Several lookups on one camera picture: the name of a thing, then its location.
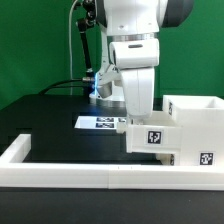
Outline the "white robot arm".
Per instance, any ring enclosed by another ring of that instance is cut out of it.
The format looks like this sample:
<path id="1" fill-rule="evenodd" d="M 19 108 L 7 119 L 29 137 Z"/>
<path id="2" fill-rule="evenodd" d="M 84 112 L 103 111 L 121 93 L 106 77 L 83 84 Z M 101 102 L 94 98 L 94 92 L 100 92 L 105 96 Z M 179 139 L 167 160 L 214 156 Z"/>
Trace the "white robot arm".
<path id="1" fill-rule="evenodd" d="M 102 37 L 100 97 L 122 96 L 128 117 L 151 116 L 155 67 L 162 28 L 177 27 L 190 15 L 194 0 L 94 0 Z"/>

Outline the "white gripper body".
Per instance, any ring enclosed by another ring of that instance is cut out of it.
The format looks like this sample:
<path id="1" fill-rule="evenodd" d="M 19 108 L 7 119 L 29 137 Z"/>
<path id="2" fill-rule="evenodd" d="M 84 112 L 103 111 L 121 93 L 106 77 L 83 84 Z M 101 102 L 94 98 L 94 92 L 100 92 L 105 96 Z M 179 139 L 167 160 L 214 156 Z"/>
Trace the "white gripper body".
<path id="1" fill-rule="evenodd" d="M 130 118 L 149 118 L 153 110 L 154 100 L 153 68 L 128 69 L 121 71 L 121 80 Z"/>

